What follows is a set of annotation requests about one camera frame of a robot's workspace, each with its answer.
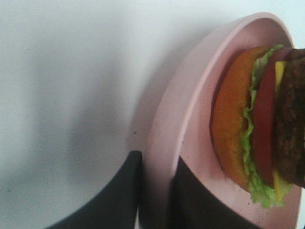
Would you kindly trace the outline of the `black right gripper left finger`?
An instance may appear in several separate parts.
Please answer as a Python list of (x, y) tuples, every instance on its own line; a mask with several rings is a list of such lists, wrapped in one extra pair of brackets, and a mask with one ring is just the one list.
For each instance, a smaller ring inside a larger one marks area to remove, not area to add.
[(142, 153), (131, 151), (103, 190), (50, 229), (133, 229), (142, 184)]

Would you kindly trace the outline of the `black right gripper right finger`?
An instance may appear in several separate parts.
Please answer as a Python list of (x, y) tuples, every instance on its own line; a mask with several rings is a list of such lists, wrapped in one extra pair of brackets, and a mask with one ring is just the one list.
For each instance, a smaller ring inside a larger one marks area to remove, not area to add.
[(179, 158), (169, 208), (171, 229), (257, 229), (231, 211), (195, 177)]

